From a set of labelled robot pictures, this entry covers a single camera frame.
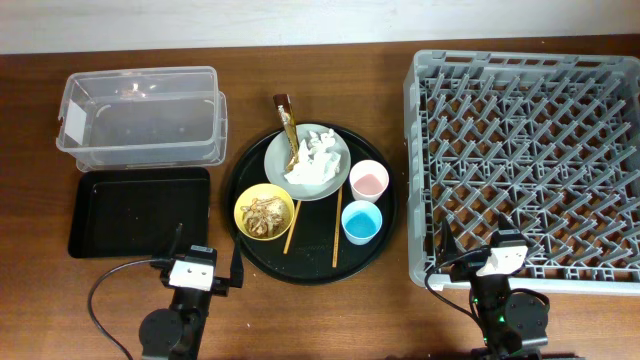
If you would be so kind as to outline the peanut shells and rice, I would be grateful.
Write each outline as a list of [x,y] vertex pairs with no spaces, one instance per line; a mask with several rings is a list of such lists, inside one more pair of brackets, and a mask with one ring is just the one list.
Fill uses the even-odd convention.
[[242,221],[245,230],[254,238],[266,239],[284,231],[291,215],[283,199],[254,198],[250,205],[242,206]]

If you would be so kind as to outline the yellow bowl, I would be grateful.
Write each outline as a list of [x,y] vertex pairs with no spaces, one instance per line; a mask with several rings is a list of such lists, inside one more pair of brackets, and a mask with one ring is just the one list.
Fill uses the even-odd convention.
[[[285,201],[291,215],[289,224],[286,226],[283,232],[271,238],[258,239],[250,236],[248,232],[245,230],[245,227],[242,221],[243,212],[241,211],[241,207],[250,205],[254,198],[271,198],[274,196],[280,197]],[[234,221],[236,223],[236,226],[239,228],[241,233],[244,234],[245,236],[249,237],[250,239],[258,240],[258,241],[271,241],[280,237],[289,229],[291,220],[293,217],[293,213],[294,213],[294,208],[295,208],[295,205],[294,205],[293,199],[283,188],[270,183],[261,183],[261,184],[257,184],[249,187],[238,197],[238,199],[235,201],[235,204],[234,204],[233,216],[234,216]]]

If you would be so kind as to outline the pink cup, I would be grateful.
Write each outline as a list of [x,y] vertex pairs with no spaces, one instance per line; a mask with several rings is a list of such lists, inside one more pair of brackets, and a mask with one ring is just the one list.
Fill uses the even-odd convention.
[[389,185],[387,169],[374,160],[356,163],[349,173],[349,184],[355,200],[375,203]]

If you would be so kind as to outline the white tissue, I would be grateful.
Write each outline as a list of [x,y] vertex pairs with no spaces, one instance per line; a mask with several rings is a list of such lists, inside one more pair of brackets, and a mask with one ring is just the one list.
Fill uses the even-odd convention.
[[294,185],[323,185],[333,179],[340,170],[341,155],[331,148],[337,143],[335,132],[310,131],[309,137],[298,146],[298,161],[291,171],[284,174]]

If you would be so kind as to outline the grey plate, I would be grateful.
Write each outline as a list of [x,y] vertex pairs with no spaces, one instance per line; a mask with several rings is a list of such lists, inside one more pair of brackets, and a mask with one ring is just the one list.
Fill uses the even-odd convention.
[[329,148],[341,156],[336,175],[324,184],[291,184],[285,179],[285,168],[291,157],[291,146],[284,131],[269,143],[264,158],[264,170],[270,183],[282,187],[295,200],[315,201],[336,192],[347,180],[351,169],[351,154],[345,139],[333,128],[336,144]]

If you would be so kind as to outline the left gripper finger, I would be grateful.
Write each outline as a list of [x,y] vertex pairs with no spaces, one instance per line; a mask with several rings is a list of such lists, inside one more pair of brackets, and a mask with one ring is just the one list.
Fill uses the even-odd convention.
[[176,249],[177,249],[177,247],[178,247],[178,245],[179,245],[179,243],[180,243],[181,237],[182,237],[182,230],[183,230],[183,224],[182,224],[182,223],[179,223],[179,224],[176,226],[176,229],[175,229],[175,233],[174,233],[173,240],[172,240],[172,242],[170,243],[170,247],[169,247],[169,250],[168,250],[168,252],[167,252],[167,257],[168,257],[168,258],[172,258],[172,257],[174,257],[174,256],[175,256],[175,254],[176,254]]
[[234,238],[234,250],[230,265],[229,286],[233,288],[242,288],[244,283],[244,266],[242,261],[242,251],[240,237]]

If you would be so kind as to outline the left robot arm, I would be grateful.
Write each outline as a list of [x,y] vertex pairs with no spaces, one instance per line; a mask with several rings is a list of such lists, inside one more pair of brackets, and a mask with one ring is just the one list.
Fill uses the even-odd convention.
[[234,245],[230,275],[219,277],[215,274],[215,249],[192,245],[183,255],[177,252],[182,230],[183,225],[178,224],[170,245],[153,258],[161,283],[173,291],[173,297],[168,307],[151,312],[140,325],[143,359],[197,358],[211,300],[243,286],[244,266],[238,244]]

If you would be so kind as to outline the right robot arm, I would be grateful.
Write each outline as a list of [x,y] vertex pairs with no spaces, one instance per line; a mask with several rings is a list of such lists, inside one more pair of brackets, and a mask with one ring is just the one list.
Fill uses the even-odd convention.
[[439,261],[450,269],[450,280],[470,284],[469,315],[483,335],[484,346],[471,351],[474,359],[539,359],[548,344],[549,298],[509,280],[524,267],[525,236],[505,215],[487,245],[463,252],[449,222],[441,222]]

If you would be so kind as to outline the blue cup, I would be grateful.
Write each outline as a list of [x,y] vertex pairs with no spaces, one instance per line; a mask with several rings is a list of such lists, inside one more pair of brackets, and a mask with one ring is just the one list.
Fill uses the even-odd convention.
[[357,200],[349,203],[341,215],[341,226],[347,239],[355,245],[369,243],[382,228],[380,209],[371,202]]

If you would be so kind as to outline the brown snack wrapper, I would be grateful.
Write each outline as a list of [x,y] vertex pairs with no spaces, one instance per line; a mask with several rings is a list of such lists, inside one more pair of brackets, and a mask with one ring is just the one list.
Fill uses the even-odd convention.
[[276,94],[273,96],[273,101],[290,145],[291,155],[285,171],[291,172],[299,161],[299,140],[297,136],[296,120],[292,112],[288,94]]

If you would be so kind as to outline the wooden chopstick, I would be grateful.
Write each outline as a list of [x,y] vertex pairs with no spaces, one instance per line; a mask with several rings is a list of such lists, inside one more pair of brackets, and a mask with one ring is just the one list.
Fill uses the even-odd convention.
[[301,200],[298,200],[296,205],[295,205],[295,208],[294,208],[293,217],[292,217],[292,220],[291,220],[290,227],[288,229],[286,242],[285,242],[285,245],[284,245],[284,248],[283,248],[283,254],[285,254],[285,255],[288,254],[290,246],[291,246],[291,242],[292,242],[292,238],[293,238],[293,234],[294,234],[294,229],[295,229],[295,226],[296,226],[296,223],[297,223],[297,219],[298,219],[298,215],[299,215],[302,203],[303,202]]
[[342,200],[343,200],[343,186],[339,188],[338,195],[337,195],[334,240],[333,240],[333,251],[332,251],[332,268],[337,268],[337,265],[338,265]]

